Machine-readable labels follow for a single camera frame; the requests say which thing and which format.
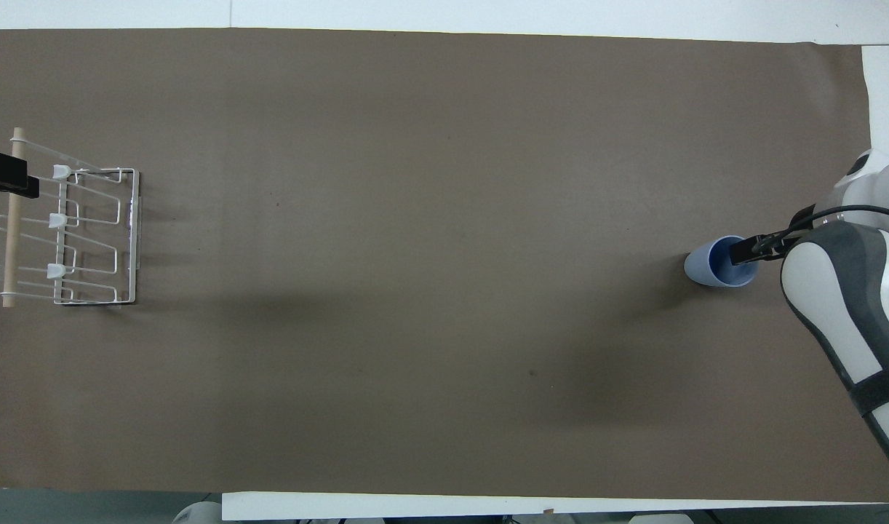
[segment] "black strap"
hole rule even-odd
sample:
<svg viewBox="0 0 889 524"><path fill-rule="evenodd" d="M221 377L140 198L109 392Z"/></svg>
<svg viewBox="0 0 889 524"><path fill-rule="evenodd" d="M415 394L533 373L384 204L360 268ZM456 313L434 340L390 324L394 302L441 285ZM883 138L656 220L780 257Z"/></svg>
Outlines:
<svg viewBox="0 0 889 524"><path fill-rule="evenodd" d="M864 417L874 409L889 402L889 368L874 373L871 377L855 384L849 391L855 408Z"/></svg>

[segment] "white plastic cap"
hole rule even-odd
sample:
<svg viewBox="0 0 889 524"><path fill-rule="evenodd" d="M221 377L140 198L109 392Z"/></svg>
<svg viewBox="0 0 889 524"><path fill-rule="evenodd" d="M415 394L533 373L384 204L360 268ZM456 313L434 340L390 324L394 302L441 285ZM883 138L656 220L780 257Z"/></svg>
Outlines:
<svg viewBox="0 0 889 524"><path fill-rule="evenodd" d="M69 169L69 166L53 164L53 180L68 179L70 172L72 172L72 170Z"/></svg>
<svg viewBox="0 0 889 524"><path fill-rule="evenodd" d="M61 279L66 273L69 272L69 268L62 264L47 264L47 278L48 279Z"/></svg>
<svg viewBox="0 0 889 524"><path fill-rule="evenodd" d="M66 217L66 215L63 215L62 213L49 214L49 226L51 226L52 229L62 228L66 225L66 222L68 222L68 220L69 219Z"/></svg>

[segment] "brown paper sheet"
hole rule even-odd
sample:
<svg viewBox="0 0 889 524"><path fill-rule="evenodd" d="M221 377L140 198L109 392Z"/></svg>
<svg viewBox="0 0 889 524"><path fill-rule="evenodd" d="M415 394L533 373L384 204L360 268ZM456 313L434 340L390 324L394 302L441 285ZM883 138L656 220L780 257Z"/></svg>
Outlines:
<svg viewBox="0 0 889 524"><path fill-rule="evenodd" d="M681 270L866 149L857 47L0 32L16 125L142 170L143 251L0 308L0 485L889 500L779 266Z"/></svg>

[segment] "gray floor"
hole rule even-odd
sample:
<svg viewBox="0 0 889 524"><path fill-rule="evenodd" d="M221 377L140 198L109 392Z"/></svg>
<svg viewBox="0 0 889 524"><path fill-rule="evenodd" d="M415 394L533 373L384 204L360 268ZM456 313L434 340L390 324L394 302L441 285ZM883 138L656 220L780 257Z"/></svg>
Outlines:
<svg viewBox="0 0 889 524"><path fill-rule="evenodd" d="M5 490L0 488L0 524L166 524L186 505L221 501L218 493L162 491ZM687 512L695 524L889 524L889 504L854 507L790 507ZM626 523L632 514L518 515L520 524ZM381 524L378 518L348 524ZM311 524L334 524L315 520Z"/></svg>

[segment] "black cable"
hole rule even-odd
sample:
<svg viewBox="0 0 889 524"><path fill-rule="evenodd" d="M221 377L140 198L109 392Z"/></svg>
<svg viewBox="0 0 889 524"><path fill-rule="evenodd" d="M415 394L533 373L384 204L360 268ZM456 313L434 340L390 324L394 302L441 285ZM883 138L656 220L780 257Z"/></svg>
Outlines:
<svg viewBox="0 0 889 524"><path fill-rule="evenodd" d="M710 520L713 520L714 524L723 524L723 521L721 521L719 517L717 517L717 512L711 509L705 509L703 513L705 513L707 517L710 517Z"/></svg>
<svg viewBox="0 0 889 524"><path fill-rule="evenodd" d="M838 213L843 213L847 211L868 211L871 213L880 213L880 215L889 216L889 209L886 207L880 206L872 206L872 205L848 205L848 206L838 206L831 207L827 210L821 211L819 213L813 213L813 215L805 216L797 222L791 223L790 227L776 233L771 233L767 235L765 238L756 242L754 246L752 246L752 253L759 253L764 250L766 247L770 249L774 249L778 245L780 245L781 240L784 239L787 235L790 235L794 231L804 229L804 226L807 226L809 223L813 222L817 218L823 218L824 216L837 215Z"/></svg>

